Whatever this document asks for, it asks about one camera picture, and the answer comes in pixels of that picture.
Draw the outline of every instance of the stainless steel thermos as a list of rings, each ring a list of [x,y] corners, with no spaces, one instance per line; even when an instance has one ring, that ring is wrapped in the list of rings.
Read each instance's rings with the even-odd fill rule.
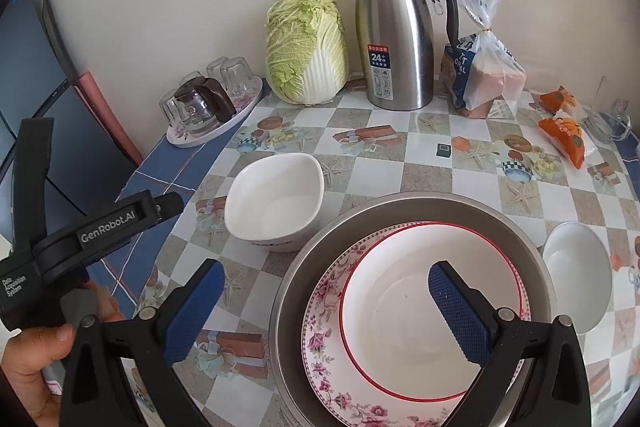
[[[447,36],[458,42],[458,3],[446,0]],[[426,0],[356,0],[356,34],[367,97],[407,111],[433,98],[433,27]]]

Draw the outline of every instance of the plastic bag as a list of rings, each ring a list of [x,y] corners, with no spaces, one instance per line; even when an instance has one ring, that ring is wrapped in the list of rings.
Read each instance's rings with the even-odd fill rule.
[[[553,118],[538,122],[548,139],[576,169],[582,167],[584,157],[594,152],[595,144],[570,114],[560,110]]]
[[[560,86],[558,90],[541,94],[540,102],[542,102],[545,107],[554,114],[562,109],[564,112],[571,115],[572,118],[575,118],[575,98],[562,86]]]
[[[471,118],[512,118],[527,75],[491,29],[501,0],[458,0],[482,31],[447,45],[440,76]]]

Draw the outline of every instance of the thermos label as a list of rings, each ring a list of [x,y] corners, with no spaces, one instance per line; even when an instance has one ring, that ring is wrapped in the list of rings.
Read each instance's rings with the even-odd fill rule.
[[[373,78],[373,91],[379,98],[394,99],[393,84],[391,82],[391,58],[389,48],[380,44],[367,44],[369,51],[369,66]]]

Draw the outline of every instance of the white bowl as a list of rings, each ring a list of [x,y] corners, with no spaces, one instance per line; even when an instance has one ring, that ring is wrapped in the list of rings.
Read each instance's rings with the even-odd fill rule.
[[[225,203],[226,229],[271,251],[300,250],[318,231],[324,194],[322,168],[313,156],[285,153],[246,166]]]
[[[607,312],[613,286],[600,238],[586,225],[567,221],[549,234],[542,259],[556,290],[558,313],[572,318],[578,334],[593,330]]]
[[[346,282],[340,333],[360,374],[392,396],[448,400],[464,393],[478,373],[429,293],[429,270],[442,260],[495,308],[527,317],[514,267],[478,233],[423,223],[389,235],[364,254]]]

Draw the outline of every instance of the blue gripper pad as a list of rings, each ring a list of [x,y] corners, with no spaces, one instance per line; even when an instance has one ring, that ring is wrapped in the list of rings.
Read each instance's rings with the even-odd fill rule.
[[[429,270],[429,293],[466,359],[484,367],[492,350],[490,332],[439,263]]]
[[[169,365],[187,357],[224,288],[225,269],[222,263],[207,259],[185,286],[176,288],[167,297],[169,301],[176,292],[187,293],[186,296],[182,296],[181,304],[178,303],[179,308],[164,329],[162,353]],[[160,307],[161,311],[165,304],[168,304],[167,301]]]

